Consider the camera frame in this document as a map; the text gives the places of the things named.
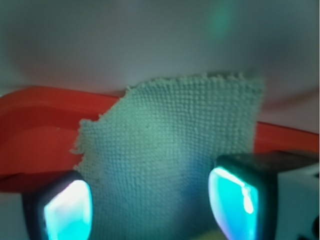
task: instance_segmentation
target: glowing cyan light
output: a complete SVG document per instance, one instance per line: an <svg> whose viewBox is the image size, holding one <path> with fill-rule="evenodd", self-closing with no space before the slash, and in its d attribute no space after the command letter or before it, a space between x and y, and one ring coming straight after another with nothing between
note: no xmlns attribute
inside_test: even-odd
<svg viewBox="0 0 320 240"><path fill-rule="evenodd" d="M228 239L255 239L258 190L223 167L209 176L209 198L213 215Z"/></svg>
<svg viewBox="0 0 320 240"><path fill-rule="evenodd" d="M87 240L93 218L89 185L75 180L44 207L49 240Z"/></svg>

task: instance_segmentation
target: gray wall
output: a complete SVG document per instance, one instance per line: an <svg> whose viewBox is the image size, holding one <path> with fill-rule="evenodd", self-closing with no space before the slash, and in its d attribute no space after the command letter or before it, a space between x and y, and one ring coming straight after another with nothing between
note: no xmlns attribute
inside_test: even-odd
<svg viewBox="0 0 320 240"><path fill-rule="evenodd" d="M268 86L259 120L319 132L319 1L93 2L0 1L0 95L256 68Z"/></svg>

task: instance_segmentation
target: blue led light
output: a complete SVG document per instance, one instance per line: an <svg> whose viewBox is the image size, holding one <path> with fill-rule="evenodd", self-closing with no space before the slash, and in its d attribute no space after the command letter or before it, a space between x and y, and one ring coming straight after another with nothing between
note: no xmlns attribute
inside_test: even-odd
<svg viewBox="0 0 320 240"><path fill-rule="evenodd" d="M44 207L49 240L87 240L93 218L89 185L75 180Z"/></svg>
<svg viewBox="0 0 320 240"><path fill-rule="evenodd" d="M223 167L209 175L209 198L214 218L230 240L253 240L257 234L258 190Z"/></svg>

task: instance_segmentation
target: textured cloth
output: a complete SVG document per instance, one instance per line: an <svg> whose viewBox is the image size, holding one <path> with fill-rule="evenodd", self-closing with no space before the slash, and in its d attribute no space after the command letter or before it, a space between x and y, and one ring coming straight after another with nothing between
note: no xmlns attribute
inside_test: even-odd
<svg viewBox="0 0 320 240"><path fill-rule="evenodd" d="M91 239L190 239L216 228L213 161L253 150L263 90L242 74L159 78L99 121L82 120L76 169L93 194Z"/></svg>

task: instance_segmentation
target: red plastic tray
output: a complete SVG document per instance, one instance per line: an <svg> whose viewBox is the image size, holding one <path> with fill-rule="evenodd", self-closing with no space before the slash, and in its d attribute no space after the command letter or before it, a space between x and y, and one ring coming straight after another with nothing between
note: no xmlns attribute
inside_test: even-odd
<svg viewBox="0 0 320 240"><path fill-rule="evenodd" d="M0 97L0 175L72 169L70 152L81 119L98 120L118 97L31 87ZM258 123L255 152L301 149L319 152L319 135Z"/></svg>

